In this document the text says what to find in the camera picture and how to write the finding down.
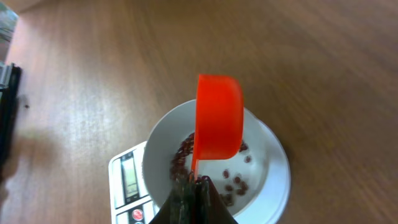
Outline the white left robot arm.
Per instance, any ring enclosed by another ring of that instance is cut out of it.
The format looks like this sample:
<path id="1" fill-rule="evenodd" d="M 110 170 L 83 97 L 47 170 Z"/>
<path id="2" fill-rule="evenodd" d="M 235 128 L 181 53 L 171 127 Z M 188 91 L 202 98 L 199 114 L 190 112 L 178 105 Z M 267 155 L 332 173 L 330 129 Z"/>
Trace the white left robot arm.
<path id="1" fill-rule="evenodd" d="M 1 168 L 9 157 L 22 69 L 14 63 L 1 67 Z"/>

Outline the orange measuring scoop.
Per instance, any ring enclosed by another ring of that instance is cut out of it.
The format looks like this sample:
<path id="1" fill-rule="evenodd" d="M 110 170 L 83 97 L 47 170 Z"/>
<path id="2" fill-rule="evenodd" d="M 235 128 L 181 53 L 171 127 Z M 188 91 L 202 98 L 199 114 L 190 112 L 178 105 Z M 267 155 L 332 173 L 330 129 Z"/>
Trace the orange measuring scoop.
<path id="1" fill-rule="evenodd" d="M 200 74 L 197 83 L 191 173 L 199 162 L 234 157 L 243 139 L 244 101 L 239 82 L 226 75 Z"/>

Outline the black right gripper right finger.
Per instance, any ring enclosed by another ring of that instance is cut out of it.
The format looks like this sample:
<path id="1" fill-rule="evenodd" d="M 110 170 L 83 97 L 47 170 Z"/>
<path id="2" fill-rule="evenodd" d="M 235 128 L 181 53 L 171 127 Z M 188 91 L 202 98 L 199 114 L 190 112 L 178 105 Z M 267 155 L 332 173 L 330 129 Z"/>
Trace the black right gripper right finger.
<path id="1" fill-rule="evenodd" d="M 195 183 L 196 224 L 237 224 L 208 176 Z"/>

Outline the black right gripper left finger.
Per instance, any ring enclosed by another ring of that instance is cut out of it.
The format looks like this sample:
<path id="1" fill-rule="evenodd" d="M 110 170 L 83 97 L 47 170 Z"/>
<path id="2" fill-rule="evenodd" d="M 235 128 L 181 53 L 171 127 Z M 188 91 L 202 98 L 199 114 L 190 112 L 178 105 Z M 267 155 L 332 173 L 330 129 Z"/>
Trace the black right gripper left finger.
<path id="1" fill-rule="evenodd" d="M 150 224 L 191 224 L 195 204 L 195 183 L 189 179 L 178 179 L 169 197 Z"/>

